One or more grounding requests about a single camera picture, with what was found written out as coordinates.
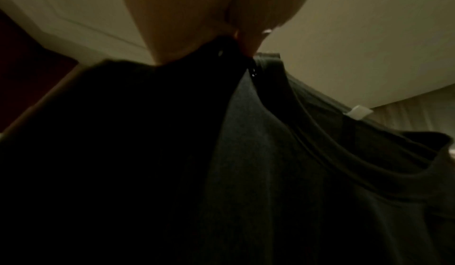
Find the t-shirt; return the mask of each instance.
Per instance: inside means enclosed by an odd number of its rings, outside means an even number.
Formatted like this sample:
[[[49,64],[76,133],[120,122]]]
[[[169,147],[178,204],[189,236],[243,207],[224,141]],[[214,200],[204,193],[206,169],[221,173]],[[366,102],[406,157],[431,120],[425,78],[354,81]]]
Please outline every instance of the t-shirt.
[[[455,264],[442,133],[397,132],[222,37],[95,66],[0,140],[15,258]]]

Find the crew neckline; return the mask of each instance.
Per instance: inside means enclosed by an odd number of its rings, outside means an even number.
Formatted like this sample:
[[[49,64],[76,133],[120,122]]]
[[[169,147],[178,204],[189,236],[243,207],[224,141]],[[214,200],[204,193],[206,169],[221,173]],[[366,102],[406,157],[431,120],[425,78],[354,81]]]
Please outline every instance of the crew neckline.
[[[368,190],[396,199],[423,200],[443,188],[441,184],[448,179],[452,170],[449,147],[453,140],[448,135],[424,133],[446,140],[443,146],[434,151],[435,158],[429,161],[426,169],[414,174],[390,171],[352,154],[316,122],[295,96],[278,56],[259,55],[256,65],[249,69],[250,76],[264,106],[286,123],[304,147],[331,169],[342,172]],[[404,135],[400,137],[413,142]]]

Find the dark gray t-shirt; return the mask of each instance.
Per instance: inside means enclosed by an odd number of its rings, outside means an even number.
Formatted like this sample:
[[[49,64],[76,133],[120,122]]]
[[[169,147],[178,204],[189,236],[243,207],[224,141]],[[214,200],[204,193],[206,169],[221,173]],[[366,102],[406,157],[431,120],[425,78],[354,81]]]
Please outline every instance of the dark gray t-shirt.
[[[455,263],[452,140],[344,110],[227,38],[162,67],[103,63],[0,141],[11,248],[60,261]]]

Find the clothing tag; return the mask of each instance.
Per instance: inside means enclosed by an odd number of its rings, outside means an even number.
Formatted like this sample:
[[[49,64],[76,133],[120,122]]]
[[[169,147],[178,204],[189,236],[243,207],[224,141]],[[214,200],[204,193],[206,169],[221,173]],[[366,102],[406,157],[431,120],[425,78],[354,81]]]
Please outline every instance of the clothing tag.
[[[354,120],[362,120],[365,116],[371,113],[373,113],[373,110],[367,107],[363,107],[362,105],[357,105],[354,108],[352,108],[351,111],[345,113],[345,115]]]

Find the person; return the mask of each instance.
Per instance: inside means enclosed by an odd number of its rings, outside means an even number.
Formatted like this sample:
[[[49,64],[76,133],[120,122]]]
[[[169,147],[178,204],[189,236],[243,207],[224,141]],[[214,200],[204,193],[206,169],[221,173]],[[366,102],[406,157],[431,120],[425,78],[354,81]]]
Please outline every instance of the person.
[[[304,1],[125,0],[158,66],[92,67],[0,139],[6,251],[455,262],[453,140],[354,121],[277,55],[255,55]]]

